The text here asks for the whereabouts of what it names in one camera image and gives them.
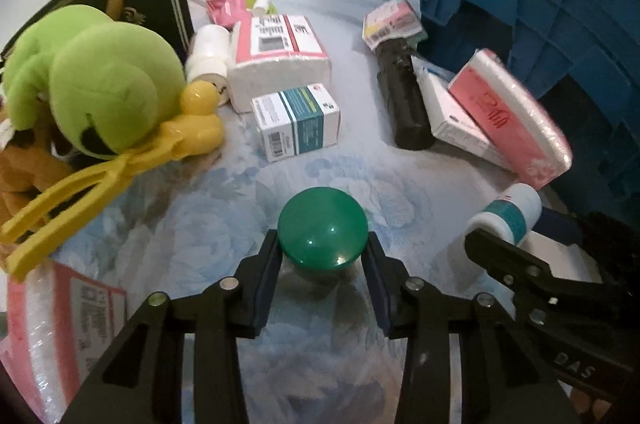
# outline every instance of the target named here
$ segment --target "white box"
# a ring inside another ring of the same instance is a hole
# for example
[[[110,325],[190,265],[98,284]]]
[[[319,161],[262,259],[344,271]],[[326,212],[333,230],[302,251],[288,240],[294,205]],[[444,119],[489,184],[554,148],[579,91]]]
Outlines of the white box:
[[[444,79],[428,71],[416,73],[416,77],[436,139],[511,171],[498,149],[449,93]]]
[[[340,109],[322,83],[254,98],[252,110],[269,162],[338,141]]]
[[[331,90],[331,60],[306,17],[273,14],[235,24],[226,86],[236,112],[251,112],[255,97],[314,83]]]

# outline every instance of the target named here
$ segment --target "pink and white package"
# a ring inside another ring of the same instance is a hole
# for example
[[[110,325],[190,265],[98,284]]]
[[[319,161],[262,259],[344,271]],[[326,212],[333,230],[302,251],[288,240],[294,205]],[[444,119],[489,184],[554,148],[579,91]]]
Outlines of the pink and white package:
[[[207,0],[207,7],[211,21],[227,29],[253,16],[246,8],[246,0]]]
[[[92,366],[124,327],[126,293],[53,261],[7,280],[0,360],[44,423],[59,422]]]
[[[226,86],[236,112],[251,112],[254,98],[316,83],[331,91],[331,60],[306,16],[267,14],[235,24]]]
[[[524,183],[538,190],[571,168],[562,131],[489,49],[474,54],[449,92]]]

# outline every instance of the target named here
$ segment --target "teal and white medicine box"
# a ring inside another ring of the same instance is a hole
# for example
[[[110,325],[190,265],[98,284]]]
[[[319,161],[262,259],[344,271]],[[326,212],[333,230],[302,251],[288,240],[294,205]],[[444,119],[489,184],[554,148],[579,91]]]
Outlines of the teal and white medicine box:
[[[269,162],[338,141],[340,109],[322,83],[267,94],[251,103]]]

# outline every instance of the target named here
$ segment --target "teal label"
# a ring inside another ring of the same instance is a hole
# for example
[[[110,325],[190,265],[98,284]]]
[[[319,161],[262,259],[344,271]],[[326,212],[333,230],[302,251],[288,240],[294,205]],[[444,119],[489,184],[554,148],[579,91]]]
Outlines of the teal label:
[[[527,223],[524,220],[522,211],[515,204],[508,200],[494,200],[484,211],[498,215],[504,220],[509,229],[513,233],[513,241],[516,245],[524,238],[527,233]]]
[[[294,119],[296,153],[322,148],[324,114],[313,94],[307,87],[285,90],[280,94],[287,99]]]

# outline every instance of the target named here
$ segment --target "plastic wrap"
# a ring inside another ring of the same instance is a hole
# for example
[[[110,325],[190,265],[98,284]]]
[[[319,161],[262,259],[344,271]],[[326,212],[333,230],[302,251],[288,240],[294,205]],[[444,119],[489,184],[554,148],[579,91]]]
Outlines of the plastic wrap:
[[[7,283],[8,335],[0,358],[44,422],[58,422],[126,321],[126,294],[47,261]]]
[[[521,181],[540,189],[571,168],[571,148],[560,128],[490,50],[476,52],[449,92]]]

